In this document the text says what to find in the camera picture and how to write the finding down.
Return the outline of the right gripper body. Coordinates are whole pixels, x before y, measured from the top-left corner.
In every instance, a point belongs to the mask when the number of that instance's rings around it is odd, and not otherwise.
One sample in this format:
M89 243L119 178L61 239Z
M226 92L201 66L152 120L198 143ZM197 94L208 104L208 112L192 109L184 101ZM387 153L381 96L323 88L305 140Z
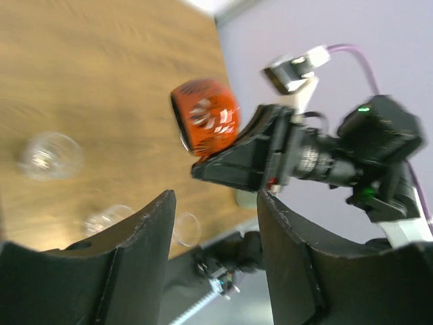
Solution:
M280 192L292 177L325 183L331 189L359 182L358 164L340 147L338 138L326 133L328 129L328 119L320 112L291 118L266 184L270 192Z

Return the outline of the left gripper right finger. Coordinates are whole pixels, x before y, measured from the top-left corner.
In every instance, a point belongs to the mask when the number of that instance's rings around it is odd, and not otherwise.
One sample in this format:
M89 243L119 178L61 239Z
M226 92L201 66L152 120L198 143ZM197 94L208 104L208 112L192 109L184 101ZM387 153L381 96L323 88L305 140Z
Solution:
M431 243L358 244L266 191L257 208L275 324L432 323Z

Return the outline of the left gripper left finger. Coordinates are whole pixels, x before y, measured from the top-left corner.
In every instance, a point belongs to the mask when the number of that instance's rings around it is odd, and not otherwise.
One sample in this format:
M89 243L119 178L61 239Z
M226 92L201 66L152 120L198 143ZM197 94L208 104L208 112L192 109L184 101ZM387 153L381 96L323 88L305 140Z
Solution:
M60 250L1 242L2 324L156 324L176 196Z

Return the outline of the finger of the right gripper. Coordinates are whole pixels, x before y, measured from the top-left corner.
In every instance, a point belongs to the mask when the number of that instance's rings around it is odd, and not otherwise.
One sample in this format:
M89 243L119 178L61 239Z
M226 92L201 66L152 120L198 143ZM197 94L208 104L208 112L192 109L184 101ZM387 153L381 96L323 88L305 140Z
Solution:
M261 104L256 109L252 119L241 131L236 139L236 144L250 142L260 135L277 121L280 117L293 113L293 107L281 104Z
M236 190L256 192L268 184L273 153L270 136L244 137L204 162L193 164L191 176Z

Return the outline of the small orange mug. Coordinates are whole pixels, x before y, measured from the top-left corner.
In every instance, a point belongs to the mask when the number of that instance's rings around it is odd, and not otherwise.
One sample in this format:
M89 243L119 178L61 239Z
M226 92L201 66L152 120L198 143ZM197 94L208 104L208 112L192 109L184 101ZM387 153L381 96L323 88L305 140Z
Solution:
M204 161L231 146L240 132L240 106L230 89L214 79L185 82L170 93L181 141Z

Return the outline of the pale green cup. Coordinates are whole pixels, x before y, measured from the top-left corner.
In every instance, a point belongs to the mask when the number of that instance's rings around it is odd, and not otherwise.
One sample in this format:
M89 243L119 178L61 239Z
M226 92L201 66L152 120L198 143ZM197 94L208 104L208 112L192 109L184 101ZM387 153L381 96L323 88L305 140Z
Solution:
M235 190L236 203L243 209L256 209L257 195L256 192Z

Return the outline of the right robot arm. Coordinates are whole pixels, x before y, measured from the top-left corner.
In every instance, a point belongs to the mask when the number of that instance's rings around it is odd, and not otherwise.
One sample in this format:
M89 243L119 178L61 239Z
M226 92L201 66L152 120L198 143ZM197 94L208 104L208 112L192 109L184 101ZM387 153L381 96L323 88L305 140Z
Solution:
M394 248L430 242L408 157L424 142L419 119L387 95L347 114L336 136L309 127L310 112L261 105L233 145L191 168L194 179L237 190L276 193L291 178L346 187L347 204L366 212Z

